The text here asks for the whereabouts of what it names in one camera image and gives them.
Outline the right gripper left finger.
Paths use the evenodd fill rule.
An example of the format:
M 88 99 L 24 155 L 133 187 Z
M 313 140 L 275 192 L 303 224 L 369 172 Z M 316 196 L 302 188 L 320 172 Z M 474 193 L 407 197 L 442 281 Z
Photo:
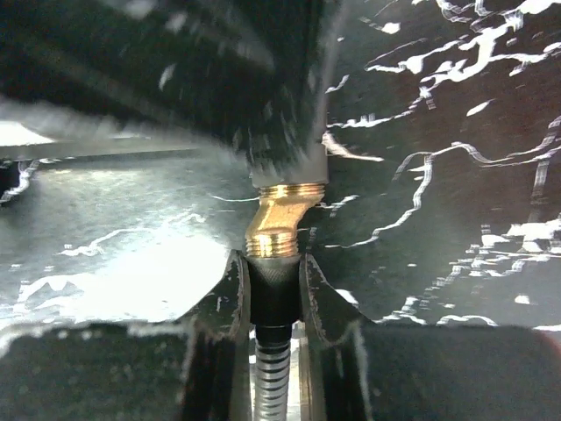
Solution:
M 247 420 L 250 285 L 222 279 L 174 321 L 19 324 L 1 332 L 4 420 Z

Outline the grey faucet valve fitting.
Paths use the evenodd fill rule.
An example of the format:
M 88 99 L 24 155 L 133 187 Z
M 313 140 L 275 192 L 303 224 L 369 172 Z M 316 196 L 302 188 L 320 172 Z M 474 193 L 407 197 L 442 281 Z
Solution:
M 297 225 L 327 182 L 320 138 L 333 38 L 345 1 L 257 1 L 260 34 L 273 55 L 263 105 L 244 134 L 259 209 L 246 234 L 253 258 L 298 254 Z

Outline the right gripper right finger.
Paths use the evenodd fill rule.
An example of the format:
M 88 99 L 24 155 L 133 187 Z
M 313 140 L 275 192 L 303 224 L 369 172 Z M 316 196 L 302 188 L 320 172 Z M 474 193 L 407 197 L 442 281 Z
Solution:
M 527 328 L 378 324 L 299 268 L 305 420 L 557 420 L 560 347 Z

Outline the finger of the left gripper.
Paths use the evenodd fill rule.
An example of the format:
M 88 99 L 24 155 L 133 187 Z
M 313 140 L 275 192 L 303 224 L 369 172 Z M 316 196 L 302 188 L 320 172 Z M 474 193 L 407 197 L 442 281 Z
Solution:
M 6 161 L 211 148 L 299 171 L 324 1 L 4 1 Z

